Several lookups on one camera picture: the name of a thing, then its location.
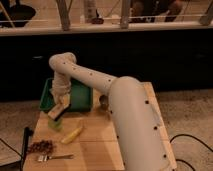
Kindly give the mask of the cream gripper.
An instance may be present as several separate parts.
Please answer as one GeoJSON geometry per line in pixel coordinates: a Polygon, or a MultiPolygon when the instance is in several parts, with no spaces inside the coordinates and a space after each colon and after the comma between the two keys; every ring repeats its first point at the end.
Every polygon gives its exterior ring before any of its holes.
{"type": "Polygon", "coordinates": [[[58,121],[70,108],[70,95],[58,95],[53,96],[55,106],[48,112],[48,116],[54,121],[58,121]]]}

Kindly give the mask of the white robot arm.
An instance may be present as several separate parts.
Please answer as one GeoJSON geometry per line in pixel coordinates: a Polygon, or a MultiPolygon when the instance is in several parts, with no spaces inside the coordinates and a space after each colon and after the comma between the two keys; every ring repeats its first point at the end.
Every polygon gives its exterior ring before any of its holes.
{"type": "Polygon", "coordinates": [[[140,81],[79,66],[70,52],[52,56],[49,65],[54,71],[52,94],[58,110],[69,106],[72,79],[108,97],[125,171],[172,171],[175,168],[160,134],[163,121],[153,110],[140,81]]]}

